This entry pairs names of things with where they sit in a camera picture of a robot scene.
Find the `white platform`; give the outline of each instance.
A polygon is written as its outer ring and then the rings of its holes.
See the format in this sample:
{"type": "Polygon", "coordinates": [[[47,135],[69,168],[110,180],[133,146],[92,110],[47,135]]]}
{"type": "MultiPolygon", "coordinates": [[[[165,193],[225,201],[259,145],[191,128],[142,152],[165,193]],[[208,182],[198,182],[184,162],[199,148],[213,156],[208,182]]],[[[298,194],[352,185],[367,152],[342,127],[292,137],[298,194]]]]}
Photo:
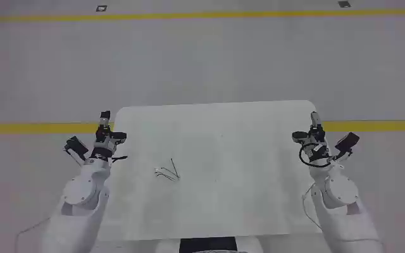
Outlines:
{"type": "Polygon", "coordinates": [[[314,110],[309,101],[121,109],[114,131],[128,139],[116,156],[128,159],[111,170],[98,239],[316,232],[301,207],[312,179],[291,139],[314,110]],[[170,158],[179,182],[154,175],[170,158]]]}

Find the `grey floor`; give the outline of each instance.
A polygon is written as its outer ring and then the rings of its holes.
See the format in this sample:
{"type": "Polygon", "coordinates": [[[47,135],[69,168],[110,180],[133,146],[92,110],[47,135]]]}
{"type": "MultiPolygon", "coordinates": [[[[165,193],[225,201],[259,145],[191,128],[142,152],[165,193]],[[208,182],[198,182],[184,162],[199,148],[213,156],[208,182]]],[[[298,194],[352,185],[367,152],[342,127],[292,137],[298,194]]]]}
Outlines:
{"type": "MultiPolygon", "coordinates": [[[[103,1],[108,13],[336,9],[335,1],[103,1]]],[[[405,8],[356,0],[353,9],[405,8]]],[[[4,15],[93,15],[98,1],[6,0],[4,15]]],[[[324,120],[405,119],[403,16],[0,23],[0,122],[96,121],[124,106],[309,99],[324,120]]],[[[331,143],[344,133],[328,133],[331,143]]],[[[359,133],[346,173],[387,252],[405,242],[405,133],[359,133]]],[[[0,247],[47,217],[78,167],[70,135],[2,135],[0,247]]],[[[91,144],[92,135],[80,136],[91,144]]],[[[21,236],[37,252],[41,228],[21,236]]],[[[260,237],[266,252],[328,252],[321,235],[260,237]]],[[[94,252],[145,252],[155,242],[98,242],[94,252]]]]}

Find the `floor marking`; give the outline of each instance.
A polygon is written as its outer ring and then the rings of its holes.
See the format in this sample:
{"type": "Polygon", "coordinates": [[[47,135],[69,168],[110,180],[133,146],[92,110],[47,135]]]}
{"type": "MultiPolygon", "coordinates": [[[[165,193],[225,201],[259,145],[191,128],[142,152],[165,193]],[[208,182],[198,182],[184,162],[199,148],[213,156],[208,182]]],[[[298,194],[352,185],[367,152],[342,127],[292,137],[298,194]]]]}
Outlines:
{"type": "Polygon", "coordinates": [[[405,15],[405,9],[342,9],[315,11],[205,11],[191,13],[129,13],[99,15],[34,15],[0,16],[0,22],[81,22],[117,20],[168,20],[196,18],[272,18],[306,16],[397,16],[405,15]]]}

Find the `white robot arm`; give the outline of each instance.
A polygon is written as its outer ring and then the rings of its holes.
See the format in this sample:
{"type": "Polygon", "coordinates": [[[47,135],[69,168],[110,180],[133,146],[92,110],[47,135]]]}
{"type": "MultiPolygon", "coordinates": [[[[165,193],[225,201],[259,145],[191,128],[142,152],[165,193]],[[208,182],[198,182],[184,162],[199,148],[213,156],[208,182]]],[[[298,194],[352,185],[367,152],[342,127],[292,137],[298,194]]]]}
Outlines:
{"type": "Polygon", "coordinates": [[[311,119],[309,132],[294,132],[292,139],[302,145],[299,157],[309,166],[315,181],[310,191],[320,222],[317,225],[330,250],[333,253],[383,252],[383,244],[360,201],[357,186],[341,174],[344,167],[339,162],[352,154],[351,147],[359,137],[353,133],[346,135],[335,146],[339,155],[332,156],[318,113],[311,113],[311,119]],[[302,151],[309,157],[309,163],[302,159],[302,151]]]}
{"type": "Polygon", "coordinates": [[[66,184],[51,216],[42,238],[43,253],[86,253],[91,251],[96,241],[109,197],[108,188],[104,186],[110,171],[108,159],[127,137],[125,133],[111,131],[109,117],[109,111],[101,113],[94,149],[89,158],[84,158],[88,150],[76,137],[68,140],[65,146],[67,153],[71,154],[70,149],[75,151],[84,164],[80,175],[66,184]]]}

